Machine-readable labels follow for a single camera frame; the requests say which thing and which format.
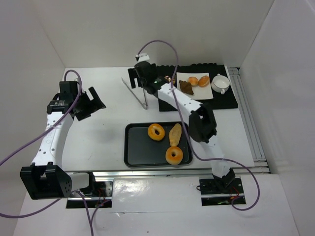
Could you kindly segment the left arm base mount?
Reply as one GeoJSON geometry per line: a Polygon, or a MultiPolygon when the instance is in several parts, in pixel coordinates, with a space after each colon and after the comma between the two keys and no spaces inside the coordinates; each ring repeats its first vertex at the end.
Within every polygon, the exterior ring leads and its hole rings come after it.
{"type": "MultiPolygon", "coordinates": [[[[78,190],[84,196],[88,208],[111,208],[114,180],[96,180],[92,187],[85,190],[78,190]]],[[[77,192],[73,192],[66,202],[67,209],[85,208],[83,199],[77,192]]]]}

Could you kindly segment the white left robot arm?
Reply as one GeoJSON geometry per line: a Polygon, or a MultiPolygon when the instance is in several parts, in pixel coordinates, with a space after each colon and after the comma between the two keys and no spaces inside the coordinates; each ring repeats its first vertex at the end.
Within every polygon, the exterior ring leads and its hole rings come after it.
{"type": "Polygon", "coordinates": [[[79,91],[76,81],[62,81],[60,91],[47,106],[47,127],[40,148],[20,178],[33,200],[68,198],[76,190],[89,194],[95,177],[91,172],[67,173],[62,169],[63,149],[73,121],[84,120],[106,106],[94,87],[92,97],[79,91]]]}

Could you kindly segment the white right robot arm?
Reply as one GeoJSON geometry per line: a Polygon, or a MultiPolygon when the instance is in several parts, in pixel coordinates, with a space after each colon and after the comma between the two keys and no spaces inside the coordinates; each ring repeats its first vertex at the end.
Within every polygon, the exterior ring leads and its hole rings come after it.
{"type": "Polygon", "coordinates": [[[211,106],[195,101],[178,90],[173,84],[173,77],[168,80],[159,76],[155,64],[147,61],[139,62],[133,68],[129,68],[128,75],[132,88],[139,86],[148,94],[154,95],[178,110],[180,119],[188,122],[188,125],[184,126],[185,134],[189,135],[187,140],[199,143],[209,155],[207,159],[202,159],[194,153],[195,157],[201,161],[212,162],[215,185],[219,190],[226,189],[235,179],[235,173],[219,146],[217,123],[211,106]]]}

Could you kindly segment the light round bun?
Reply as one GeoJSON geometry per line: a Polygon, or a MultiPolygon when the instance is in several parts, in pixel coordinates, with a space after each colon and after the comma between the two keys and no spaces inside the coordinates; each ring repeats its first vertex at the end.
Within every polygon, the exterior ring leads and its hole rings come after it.
{"type": "Polygon", "coordinates": [[[198,86],[199,80],[195,76],[191,76],[188,78],[188,82],[192,87],[198,86]]]}

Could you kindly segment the metal tongs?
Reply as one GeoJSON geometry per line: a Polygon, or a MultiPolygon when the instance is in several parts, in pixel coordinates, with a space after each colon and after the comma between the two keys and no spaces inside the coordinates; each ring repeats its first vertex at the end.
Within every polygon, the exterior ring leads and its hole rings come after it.
{"type": "Polygon", "coordinates": [[[147,110],[149,105],[145,90],[143,88],[131,88],[130,82],[126,81],[124,78],[121,78],[121,80],[142,108],[147,110]]]}

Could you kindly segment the glazed round bun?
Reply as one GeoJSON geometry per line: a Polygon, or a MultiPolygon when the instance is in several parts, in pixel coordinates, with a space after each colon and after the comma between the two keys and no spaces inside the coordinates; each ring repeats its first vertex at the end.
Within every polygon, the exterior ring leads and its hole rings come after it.
{"type": "Polygon", "coordinates": [[[201,88],[206,87],[210,83],[210,77],[207,75],[202,76],[198,81],[198,86],[201,88]]]}

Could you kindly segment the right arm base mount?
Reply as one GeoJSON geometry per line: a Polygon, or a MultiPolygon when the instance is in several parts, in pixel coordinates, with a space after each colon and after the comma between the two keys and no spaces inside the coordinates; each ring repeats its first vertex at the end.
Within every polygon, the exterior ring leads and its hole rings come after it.
{"type": "Polygon", "coordinates": [[[214,178],[199,180],[196,190],[201,194],[201,204],[205,206],[245,205],[246,199],[240,177],[236,177],[227,187],[214,178]]]}

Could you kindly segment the brown chocolate croissant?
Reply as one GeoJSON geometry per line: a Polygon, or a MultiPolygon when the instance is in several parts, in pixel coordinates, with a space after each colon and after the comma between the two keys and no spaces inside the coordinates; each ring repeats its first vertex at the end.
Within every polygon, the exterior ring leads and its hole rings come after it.
{"type": "Polygon", "coordinates": [[[180,85],[181,92],[188,94],[188,95],[194,95],[194,92],[192,90],[192,85],[190,82],[180,80],[179,85],[180,85]]]}

